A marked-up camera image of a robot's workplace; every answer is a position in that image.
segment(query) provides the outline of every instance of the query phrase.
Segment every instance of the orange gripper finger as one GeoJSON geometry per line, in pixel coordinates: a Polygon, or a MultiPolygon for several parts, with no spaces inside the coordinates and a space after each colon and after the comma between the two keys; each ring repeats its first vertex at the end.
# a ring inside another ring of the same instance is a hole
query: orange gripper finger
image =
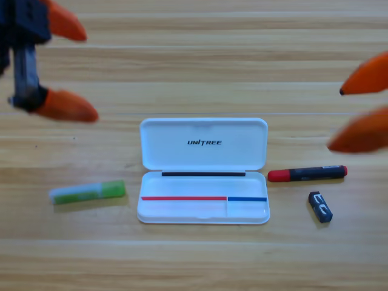
{"type": "Polygon", "coordinates": [[[345,81],[341,95],[379,93],[388,89],[388,52],[361,64],[345,81]]]}
{"type": "Polygon", "coordinates": [[[388,147],[388,107],[350,122],[327,148],[340,153],[370,153],[388,147]]]}
{"type": "Polygon", "coordinates": [[[84,98],[65,90],[52,89],[48,89],[44,105],[33,113],[58,121],[90,123],[99,118],[95,108],[84,98]]]}
{"type": "Polygon", "coordinates": [[[50,31],[73,41],[86,41],[87,34],[78,18],[66,8],[52,0],[40,0],[48,7],[50,31]]]}

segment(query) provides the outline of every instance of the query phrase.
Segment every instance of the unitree logo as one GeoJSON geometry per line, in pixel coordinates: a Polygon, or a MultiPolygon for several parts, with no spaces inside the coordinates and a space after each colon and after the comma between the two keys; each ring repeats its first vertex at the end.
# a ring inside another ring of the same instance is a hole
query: unitree logo
{"type": "Polygon", "coordinates": [[[222,143],[222,141],[202,141],[202,140],[197,140],[197,141],[188,141],[187,144],[197,144],[197,145],[200,145],[200,146],[203,146],[203,145],[212,145],[212,144],[218,144],[220,145],[222,143]]]}

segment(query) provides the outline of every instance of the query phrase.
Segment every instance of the red stripe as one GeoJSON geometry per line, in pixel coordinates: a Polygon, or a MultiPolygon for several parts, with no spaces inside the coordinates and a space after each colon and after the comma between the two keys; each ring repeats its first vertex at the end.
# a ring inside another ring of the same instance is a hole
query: red stripe
{"type": "Polygon", "coordinates": [[[145,196],[141,198],[142,200],[180,200],[180,201],[188,201],[188,200],[195,200],[195,201],[209,201],[209,200],[217,200],[217,201],[226,201],[226,197],[223,196],[214,196],[214,197],[189,197],[189,196],[145,196]]]}

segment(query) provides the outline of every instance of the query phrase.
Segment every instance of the black stripe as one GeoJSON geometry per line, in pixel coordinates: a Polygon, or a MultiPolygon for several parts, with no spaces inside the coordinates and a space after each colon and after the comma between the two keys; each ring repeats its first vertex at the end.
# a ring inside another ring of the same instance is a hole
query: black stripe
{"type": "Polygon", "coordinates": [[[244,177],[246,173],[233,172],[162,172],[162,176],[239,176],[244,177]]]}

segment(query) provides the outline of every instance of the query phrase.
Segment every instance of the wood grain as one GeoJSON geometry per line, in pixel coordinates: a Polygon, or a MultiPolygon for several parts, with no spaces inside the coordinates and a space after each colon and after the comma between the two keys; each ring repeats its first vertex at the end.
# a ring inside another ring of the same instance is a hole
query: wood grain
{"type": "Polygon", "coordinates": [[[60,0],[87,43],[38,49],[41,82],[78,92],[94,125],[11,108],[0,80],[0,290],[387,290],[386,153],[328,140],[387,94],[339,96],[386,50],[383,0],[60,0]],[[149,117],[260,117],[274,169],[344,164],[346,179],[268,182],[262,226],[147,225],[136,217],[139,124],[149,117]],[[53,206],[56,187],[123,179],[120,199],[53,206]],[[320,224],[307,197],[333,212],[320,224]]]}

